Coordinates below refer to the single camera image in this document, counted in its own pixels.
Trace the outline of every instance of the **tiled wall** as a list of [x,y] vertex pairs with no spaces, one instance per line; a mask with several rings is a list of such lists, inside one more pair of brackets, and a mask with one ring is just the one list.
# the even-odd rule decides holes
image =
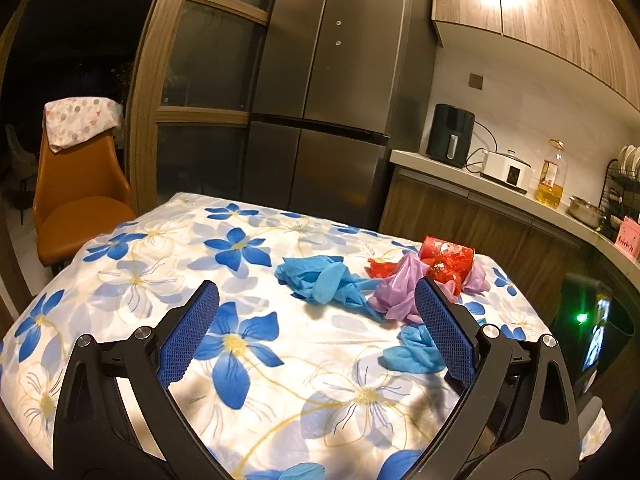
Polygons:
[[[469,74],[483,76],[482,90],[468,85]],[[593,105],[497,59],[438,48],[430,106],[420,153],[426,150],[433,109],[446,103],[469,110],[498,141],[498,150],[515,150],[537,179],[549,138],[564,141],[569,172],[562,201],[577,195],[598,203],[607,163],[625,144],[640,144],[640,132],[629,130]],[[480,126],[474,129],[471,151],[493,141]]]

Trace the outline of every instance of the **wall switch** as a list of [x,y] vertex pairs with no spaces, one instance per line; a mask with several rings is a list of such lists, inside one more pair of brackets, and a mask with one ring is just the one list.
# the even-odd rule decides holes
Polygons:
[[469,86],[471,88],[477,88],[478,90],[482,90],[482,78],[481,75],[478,74],[469,74]]

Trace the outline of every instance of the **trash can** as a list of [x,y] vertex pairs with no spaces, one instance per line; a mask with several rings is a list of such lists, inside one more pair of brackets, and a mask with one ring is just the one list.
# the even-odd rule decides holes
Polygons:
[[604,329],[602,350],[598,362],[598,375],[602,375],[620,355],[632,338],[635,327],[629,314],[615,298],[611,301],[609,322]]

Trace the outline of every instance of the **rice cooker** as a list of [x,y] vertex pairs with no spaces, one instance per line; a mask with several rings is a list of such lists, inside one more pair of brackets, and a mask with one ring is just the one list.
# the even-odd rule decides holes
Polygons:
[[531,181],[531,166],[516,157],[513,150],[507,153],[484,151],[480,175],[522,194],[527,193]]

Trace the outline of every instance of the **blue gripper pad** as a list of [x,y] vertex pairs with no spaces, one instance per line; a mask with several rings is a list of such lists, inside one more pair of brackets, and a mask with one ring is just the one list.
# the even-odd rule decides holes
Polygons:
[[425,279],[418,280],[415,287],[415,306],[449,373],[468,388],[476,376],[474,348],[445,301]]
[[165,389],[184,376],[198,345],[218,313],[219,305],[218,288],[215,283],[209,282],[196,291],[185,307],[178,307],[188,308],[188,311],[160,349],[158,379]]

